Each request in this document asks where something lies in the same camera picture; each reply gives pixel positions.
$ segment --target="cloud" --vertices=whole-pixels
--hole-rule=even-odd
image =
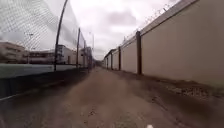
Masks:
[[[133,33],[156,10],[179,0],[72,0],[78,23],[85,31],[94,33],[96,59],[103,59],[112,48]],[[91,36],[84,34],[91,46]]]
[[[119,26],[133,26],[136,25],[136,18],[131,11],[111,12],[106,18],[108,24]]]

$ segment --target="barbed wire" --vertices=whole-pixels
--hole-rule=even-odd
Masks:
[[[136,28],[132,33],[124,37],[123,42],[120,46],[127,45],[130,43],[130,39],[134,38],[137,31],[141,31],[146,26],[151,24],[153,21],[155,21],[159,16],[164,14],[166,11],[168,11],[170,8],[172,8],[176,3],[167,3],[163,6],[163,8],[158,9],[152,16],[148,17],[145,22],[143,22],[138,28]]]

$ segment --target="metal pole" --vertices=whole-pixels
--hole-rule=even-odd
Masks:
[[[86,66],[86,42],[84,42],[83,67]]]
[[[54,52],[54,71],[57,70],[59,36],[60,36],[60,32],[61,32],[61,23],[62,23],[62,19],[64,17],[64,12],[65,12],[65,8],[66,8],[67,3],[68,3],[68,0],[65,0],[65,3],[64,3],[62,12],[61,12],[61,17],[60,17],[60,20],[59,20],[59,24],[58,24],[58,32],[57,32],[55,52]]]
[[[77,42],[77,52],[76,52],[76,68],[79,67],[79,38],[80,38],[80,33],[81,33],[81,30],[79,28],[79,31],[78,31],[78,42]]]
[[[92,44],[92,51],[91,51],[91,68],[93,68],[93,65],[94,65],[94,63],[93,63],[93,52],[94,52],[94,34],[92,34],[91,32],[89,32],[89,34],[90,35],[92,35],[92,37],[93,37],[93,44]]]
[[[94,50],[94,47],[95,47],[95,46],[94,46],[94,43],[95,43],[94,40],[95,40],[95,38],[94,38],[94,35],[93,35],[93,50]]]

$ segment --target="fence post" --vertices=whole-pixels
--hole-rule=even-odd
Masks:
[[[62,19],[64,17],[64,12],[65,12],[67,3],[68,3],[68,0],[65,0],[63,9],[61,11],[61,17],[59,20],[59,24],[58,24],[58,31],[57,31],[57,36],[56,36],[55,52],[54,52],[54,71],[57,71],[59,36],[60,36],[60,32],[61,32],[61,23],[62,23]]]
[[[118,47],[118,68],[121,70],[121,46]]]
[[[79,31],[78,31],[78,41],[77,41],[77,51],[76,51],[76,68],[79,67],[79,38],[80,38],[80,28],[79,28]]]
[[[142,41],[141,41],[141,32],[136,32],[137,40],[137,72],[139,75],[142,75]]]
[[[86,42],[84,42],[83,67],[86,66]]]

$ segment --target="ground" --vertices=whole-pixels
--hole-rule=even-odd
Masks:
[[[197,99],[159,84],[96,68],[79,81],[1,101],[0,127],[223,128],[221,98]]]

